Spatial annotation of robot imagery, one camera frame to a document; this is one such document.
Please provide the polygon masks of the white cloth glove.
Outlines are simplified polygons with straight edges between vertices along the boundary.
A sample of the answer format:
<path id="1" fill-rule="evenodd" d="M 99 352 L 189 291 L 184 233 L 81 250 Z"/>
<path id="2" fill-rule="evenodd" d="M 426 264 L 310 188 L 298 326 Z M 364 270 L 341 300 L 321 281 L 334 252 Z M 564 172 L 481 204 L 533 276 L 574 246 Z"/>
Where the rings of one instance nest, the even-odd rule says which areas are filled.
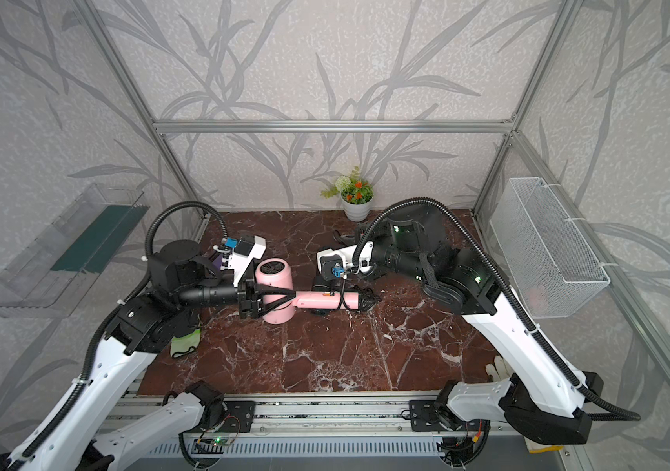
<path id="1" fill-rule="evenodd" d="M 485 365 L 484 369 L 490 383 L 507 380 L 515 373 L 511 365 L 500 355 L 496 355 L 491 363 Z"/>

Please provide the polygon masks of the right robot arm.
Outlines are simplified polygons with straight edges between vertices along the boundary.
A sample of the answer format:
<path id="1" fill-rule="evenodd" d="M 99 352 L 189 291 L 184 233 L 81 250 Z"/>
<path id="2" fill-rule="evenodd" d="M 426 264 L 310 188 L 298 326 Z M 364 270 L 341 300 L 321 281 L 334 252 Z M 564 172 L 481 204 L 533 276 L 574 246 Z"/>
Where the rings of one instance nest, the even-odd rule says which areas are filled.
<path id="1" fill-rule="evenodd" d="M 378 270 L 417 279 L 422 292 L 464 318 L 513 368 L 488 383 L 451 381 L 434 402 L 449 430 L 504 422 L 540 445 L 583 445 L 595 422 L 638 422 L 601 397 L 603 381 L 569 363 L 523 307 L 506 274 L 449 208 L 429 197 L 389 206 L 339 252 L 344 278 Z"/>

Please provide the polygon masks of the white pot artificial flowers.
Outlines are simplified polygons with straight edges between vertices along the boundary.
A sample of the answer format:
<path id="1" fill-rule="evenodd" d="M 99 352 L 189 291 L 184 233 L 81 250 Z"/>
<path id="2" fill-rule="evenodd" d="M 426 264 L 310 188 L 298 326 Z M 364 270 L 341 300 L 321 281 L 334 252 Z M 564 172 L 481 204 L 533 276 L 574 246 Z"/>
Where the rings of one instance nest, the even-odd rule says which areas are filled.
<path id="1" fill-rule="evenodd" d="M 337 177 L 320 194 L 324 198 L 338 197 L 346 217 L 355 223 L 366 221 L 374 199 L 373 186 L 362 176 L 360 167 Z"/>

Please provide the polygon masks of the pink hair dryer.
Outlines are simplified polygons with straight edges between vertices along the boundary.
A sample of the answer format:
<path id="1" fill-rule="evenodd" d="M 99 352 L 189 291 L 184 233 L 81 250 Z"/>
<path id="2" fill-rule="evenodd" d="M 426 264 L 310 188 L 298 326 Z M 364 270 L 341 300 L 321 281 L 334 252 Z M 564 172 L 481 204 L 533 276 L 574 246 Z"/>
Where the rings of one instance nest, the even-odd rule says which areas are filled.
<path id="1" fill-rule="evenodd" d="M 345 279 L 325 281 L 321 274 L 315 276 L 310 290 L 295 290 L 292 268 L 280 258 L 262 261 L 255 270 L 255 282 L 264 297 L 259 318 L 272 325 L 292 320 L 298 309 L 319 316 L 338 310 L 367 312 L 381 300 L 370 288 L 350 287 Z"/>

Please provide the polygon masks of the horizontal aluminium frame bar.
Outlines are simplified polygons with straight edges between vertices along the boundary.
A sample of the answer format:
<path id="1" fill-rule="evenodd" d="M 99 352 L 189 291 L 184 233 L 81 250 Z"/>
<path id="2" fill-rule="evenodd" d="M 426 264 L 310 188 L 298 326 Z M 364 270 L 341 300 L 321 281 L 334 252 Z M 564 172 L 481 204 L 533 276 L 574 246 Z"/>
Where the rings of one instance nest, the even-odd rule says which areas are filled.
<path id="1" fill-rule="evenodd" d="M 505 120 L 158 120 L 158 133 L 509 133 Z"/>

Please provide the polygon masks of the clear plastic wall shelf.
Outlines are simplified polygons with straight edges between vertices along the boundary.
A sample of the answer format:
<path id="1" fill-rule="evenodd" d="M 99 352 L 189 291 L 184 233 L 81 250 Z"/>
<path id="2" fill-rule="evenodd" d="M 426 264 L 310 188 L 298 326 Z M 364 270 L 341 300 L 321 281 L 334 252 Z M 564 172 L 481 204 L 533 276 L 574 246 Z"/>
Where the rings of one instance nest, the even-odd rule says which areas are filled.
<path id="1" fill-rule="evenodd" d="M 70 316 L 150 209 L 143 190 L 90 184 L 0 274 L 0 317 Z"/>

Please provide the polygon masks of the black green work glove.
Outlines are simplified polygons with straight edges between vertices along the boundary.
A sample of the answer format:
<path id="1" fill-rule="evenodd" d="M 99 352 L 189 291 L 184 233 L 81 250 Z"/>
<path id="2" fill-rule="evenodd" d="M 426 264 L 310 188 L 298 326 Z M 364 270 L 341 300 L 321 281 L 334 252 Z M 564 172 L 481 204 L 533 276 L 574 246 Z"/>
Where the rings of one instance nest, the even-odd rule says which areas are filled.
<path id="1" fill-rule="evenodd" d="M 170 342 L 170 357 L 181 358 L 194 353 L 201 341 L 202 331 L 195 329 L 191 334 L 179 338 L 173 338 Z"/>

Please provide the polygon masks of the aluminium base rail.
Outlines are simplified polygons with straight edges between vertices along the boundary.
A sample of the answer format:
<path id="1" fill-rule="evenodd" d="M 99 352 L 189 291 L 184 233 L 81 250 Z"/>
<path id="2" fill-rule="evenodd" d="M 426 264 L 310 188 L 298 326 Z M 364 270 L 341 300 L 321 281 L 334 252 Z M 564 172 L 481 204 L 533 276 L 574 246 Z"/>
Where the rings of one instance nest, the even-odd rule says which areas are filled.
<path id="1" fill-rule="evenodd" d="M 197 460 L 257 457 L 443 457 L 452 445 L 492 451 L 505 441 L 524 445 L 511 426 L 476 421 L 455 431 L 433 410 L 437 392 L 303 392 L 230 394 L 226 416 L 200 428 L 160 438 L 150 458 Z"/>

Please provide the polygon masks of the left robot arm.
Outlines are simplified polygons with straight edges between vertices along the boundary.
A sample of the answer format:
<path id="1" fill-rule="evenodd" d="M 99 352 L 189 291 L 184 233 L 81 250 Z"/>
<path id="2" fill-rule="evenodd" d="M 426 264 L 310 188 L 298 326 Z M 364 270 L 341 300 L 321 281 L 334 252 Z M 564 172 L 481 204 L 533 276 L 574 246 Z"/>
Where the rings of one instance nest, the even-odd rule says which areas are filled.
<path id="1" fill-rule="evenodd" d="M 155 249 L 162 223 L 189 208 L 219 223 L 217 258 L 205 257 L 189 239 Z M 199 383 L 129 426 L 100 431 L 132 381 L 172 340 L 198 328 L 199 309 L 236 304 L 264 313 L 252 265 L 265 251 L 261 237 L 231 237 L 222 216 L 205 202 L 179 202 L 158 214 L 145 237 L 144 278 L 99 325 L 81 373 L 50 414 L 21 445 L 0 455 L 0 470 L 122 470 L 173 435 L 215 427 L 222 395 Z"/>

